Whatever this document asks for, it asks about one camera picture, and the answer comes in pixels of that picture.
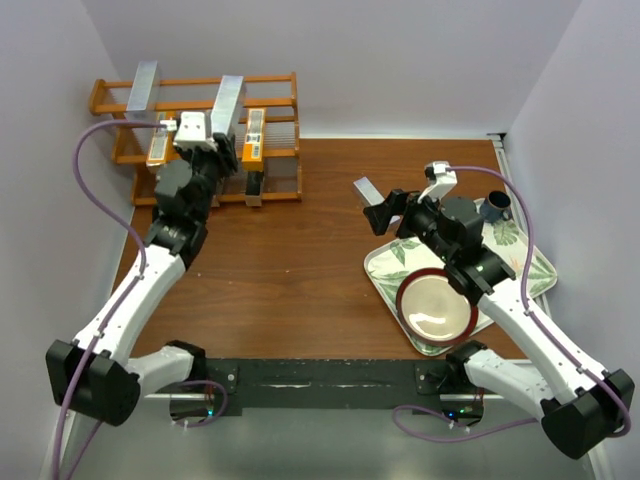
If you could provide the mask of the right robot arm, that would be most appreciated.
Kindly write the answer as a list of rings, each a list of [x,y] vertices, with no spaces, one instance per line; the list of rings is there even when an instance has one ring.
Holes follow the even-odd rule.
[[[526,411],[572,459],[629,433],[634,381],[586,354],[529,299],[523,279],[486,245],[484,221],[471,199],[396,189],[363,213],[377,236],[398,217],[397,237],[416,238],[438,257],[441,279],[466,301],[470,315],[491,318],[537,370],[531,374],[469,341],[453,352],[445,369],[452,390],[466,393],[477,386],[501,395]]]

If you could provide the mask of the silver gold R&O toothpaste box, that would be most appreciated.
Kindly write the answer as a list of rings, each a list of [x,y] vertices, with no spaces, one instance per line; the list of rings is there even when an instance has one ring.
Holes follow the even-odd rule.
[[[242,149],[242,166],[246,172],[264,171],[265,129],[266,109],[249,109]]]

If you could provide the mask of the yellow toothpaste box with barcode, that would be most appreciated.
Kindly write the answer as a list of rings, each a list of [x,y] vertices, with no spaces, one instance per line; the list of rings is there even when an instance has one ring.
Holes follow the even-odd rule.
[[[150,173],[157,173],[173,155],[173,132],[165,125],[167,121],[172,120],[174,120],[172,112],[159,112],[156,115],[156,121],[160,127],[153,130],[145,160],[146,168]]]

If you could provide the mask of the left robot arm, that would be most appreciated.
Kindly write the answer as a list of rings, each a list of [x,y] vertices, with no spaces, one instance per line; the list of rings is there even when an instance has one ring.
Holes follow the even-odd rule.
[[[216,133],[211,146],[179,144],[179,159],[158,173],[153,222],[125,279],[96,317],[70,342],[45,355],[54,401],[111,426],[123,424],[140,398],[172,384],[185,392],[208,380],[204,349],[171,341],[141,358],[130,356],[162,298],[189,269],[207,237],[219,182],[235,173],[232,141]]]

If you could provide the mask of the black toothpaste box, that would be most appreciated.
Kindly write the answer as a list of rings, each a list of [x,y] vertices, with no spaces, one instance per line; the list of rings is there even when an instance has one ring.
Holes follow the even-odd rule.
[[[245,204],[249,207],[261,207],[263,200],[264,172],[249,171],[246,176]]]

